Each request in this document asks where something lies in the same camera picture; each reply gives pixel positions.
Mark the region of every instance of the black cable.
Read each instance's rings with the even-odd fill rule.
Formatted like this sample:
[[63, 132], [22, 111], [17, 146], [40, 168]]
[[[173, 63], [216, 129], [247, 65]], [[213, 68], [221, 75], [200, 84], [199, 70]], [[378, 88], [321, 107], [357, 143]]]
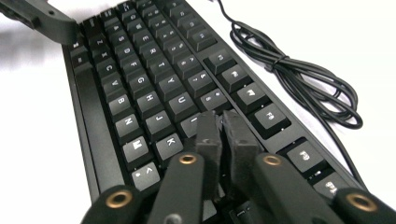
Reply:
[[[367, 190], [347, 150], [328, 123], [335, 122], [349, 129], [362, 127], [363, 120], [357, 112], [358, 94], [355, 90], [326, 68], [290, 58], [268, 35], [229, 17], [221, 0], [218, 2], [222, 14], [232, 23], [231, 40], [248, 56], [265, 63], [265, 69], [276, 75], [286, 92], [319, 120], [340, 149], [355, 179]], [[308, 79], [314, 79], [316, 82], [334, 88], [335, 93], [330, 94], [321, 90], [309, 83]], [[339, 99], [341, 96], [347, 98], [348, 104]]]

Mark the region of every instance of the white background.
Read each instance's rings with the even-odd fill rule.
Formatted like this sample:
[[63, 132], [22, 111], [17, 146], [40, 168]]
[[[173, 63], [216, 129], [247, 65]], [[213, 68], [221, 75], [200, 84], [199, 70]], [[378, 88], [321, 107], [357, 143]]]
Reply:
[[[82, 21], [119, 1], [49, 1]], [[230, 41], [219, 5], [189, 1]], [[392, 1], [224, 1], [229, 15], [269, 35], [291, 58], [316, 63], [352, 85], [364, 125], [333, 125], [368, 189], [396, 208]], [[252, 69], [336, 156], [318, 123], [272, 74]], [[61, 46], [0, 15], [0, 223], [79, 223], [89, 208], [78, 132]]]

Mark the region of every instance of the mechanical keyboard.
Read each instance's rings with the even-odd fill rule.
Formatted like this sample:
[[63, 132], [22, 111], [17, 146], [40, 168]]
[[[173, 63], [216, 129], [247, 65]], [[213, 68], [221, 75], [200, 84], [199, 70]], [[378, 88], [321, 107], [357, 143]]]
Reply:
[[[126, 1], [79, 28], [63, 51], [93, 201], [116, 185], [153, 197], [208, 110], [219, 122], [224, 110], [240, 114], [262, 150], [290, 160], [323, 197], [360, 188], [187, 2]], [[226, 205], [204, 205], [207, 223], [223, 220]], [[227, 209], [237, 217], [248, 206]]]

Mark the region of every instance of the brass ring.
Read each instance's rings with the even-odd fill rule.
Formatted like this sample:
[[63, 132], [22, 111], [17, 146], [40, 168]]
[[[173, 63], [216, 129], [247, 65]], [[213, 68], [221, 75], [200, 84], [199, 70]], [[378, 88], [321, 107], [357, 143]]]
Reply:
[[[123, 196], [122, 200], [116, 200], [119, 196]], [[110, 208], [121, 208], [128, 204], [132, 198], [132, 193], [130, 191], [122, 189], [108, 196], [106, 199], [106, 205]]]
[[197, 158], [192, 155], [183, 155], [178, 160], [181, 163], [188, 165], [188, 164], [195, 163], [197, 161]]
[[[369, 198], [358, 193], [350, 193], [346, 199], [355, 207], [365, 212], [374, 212], [378, 209], [376, 204]], [[363, 200], [365, 203], [359, 203], [357, 199]]]
[[276, 156], [266, 156], [262, 160], [269, 165], [280, 165], [281, 163], [281, 160]]

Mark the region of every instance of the keyboard frame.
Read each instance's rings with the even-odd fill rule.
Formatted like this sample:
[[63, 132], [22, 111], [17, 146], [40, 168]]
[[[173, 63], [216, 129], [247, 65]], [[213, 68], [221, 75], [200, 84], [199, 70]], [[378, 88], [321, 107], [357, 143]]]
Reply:
[[[170, 24], [175, 28], [177, 33], [179, 34], [179, 37], [184, 40], [187, 44], [187, 46], [190, 48], [192, 54], [195, 55], [197, 60], [201, 63], [202, 67], [206, 70], [206, 72], [212, 77], [214, 82], [217, 84], [218, 88], [222, 90], [226, 98], [230, 101], [232, 104], [233, 108], [240, 114], [243, 114], [242, 111], [239, 109], [239, 107], [236, 105], [236, 103], [233, 101], [231, 98], [230, 94], [222, 88], [220, 83], [217, 81], [215, 78], [215, 75], [213, 75], [210, 70], [207, 68], [206, 64], [204, 63], [204, 59], [207, 58], [209, 55], [216, 53], [217, 51], [221, 49], [226, 49], [230, 55], [235, 59], [236, 63], [239, 64], [246, 72], [247, 74], [251, 77], [251, 79], [256, 82], [264, 91], [265, 93], [269, 96], [270, 100], [282, 111], [282, 113], [290, 120], [291, 125], [286, 128], [284, 131], [277, 133], [276, 135], [270, 137], [267, 140], [264, 140], [261, 138], [261, 136], [257, 133], [257, 131], [254, 129], [253, 125], [248, 121], [246, 117], [244, 117], [245, 122], [247, 123], [248, 127], [250, 128], [251, 131], [253, 131], [254, 135], [257, 137], [258, 141], [262, 145], [262, 147], [266, 148], [267, 151], [272, 152], [272, 153], [277, 153], [280, 149], [287, 147], [291, 145], [293, 142], [300, 138], [305, 138], [315, 149], [318, 150], [318, 153], [323, 157], [323, 159], [329, 163], [329, 165], [334, 169], [334, 171], [339, 174], [343, 180], [345, 180], [350, 187], [354, 188], [360, 188], [361, 185], [353, 178], [353, 176], [344, 168], [344, 166], [319, 142], [319, 140], [311, 133], [308, 131], [308, 129], [302, 124], [302, 122], [279, 100], [278, 97], [271, 91], [271, 89], [265, 85], [263, 80], [261, 80], [249, 67], [248, 65], [238, 56], [236, 52], [233, 51], [233, 49], [227, 45], [227, 43], [210, 27], [210, 25], [203, 19], [190, 5], [188, 2], [185, 1], [185, 5], [189, 7], [194, 13], [195, 16], [197, 16], [205, 28], [217, 39], [218, 43], [204, 49], [200, 52], [195, 52], [189, 44], [189, 42], [184, 38], [184, 36], [180, 33], [180, 31], [174, 26], [172, 22]], [[163, 14], [166, 19], [170, 20], [169, 17], [165, 14]], [[63, 48], [63, 54], [64, 54], [64, 61], [65, 61], [65, 67], [67, 71], [67, 76], [68, 76], [68, 81], [69, 81], [69, 86], [70, 86], [70, 91], [72, 95], [72, 101], [73, 101], [73, 107], [75, 110], [75, 116], [76, 116], [76, 122], [77, 122], [77, 127], [78, 127], [78, 135], [79, 135], [79, 141], [81, 145], [81, 152], [84, 160], [84, 165], [85, 165], [85, 171], [86, 171], [86, 176], [87, 176], [87, 181], [89, 185], [89, 190], [90, 190], [90, 195], [91, 195], [91, 200], [94, 202], [99, 194], [100, 194], [100, 186], [99, 182], [97, 179], [97, 167], [95, 166], [101, 166], [103, 164], [94, 164], [93, 158], [92, 158], [92, 143], [95, 140], [90, 140], [87, 134], [87, 127], [86, 127], [86, 120], [84, 119], [84, 112], [81, 107], [80, 103], [80, 98], [78, 94], [78, 89], [77, 89], [77, 84], [76, 84], [76, 79], [75, 79], [75, 73], [72, 68], [71, 64], [71, 57], [69, 54], [69, 50], [67, 46], [62, 46]], [[103, 111], [106, 112], [106, 104], [102, 104]]]

